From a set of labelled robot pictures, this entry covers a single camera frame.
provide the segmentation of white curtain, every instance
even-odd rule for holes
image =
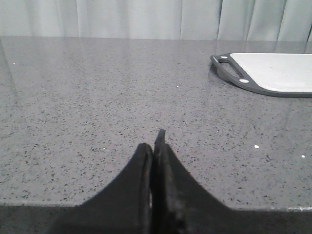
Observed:
[[[0,35],[312,41],[312,0],[0,0]]]

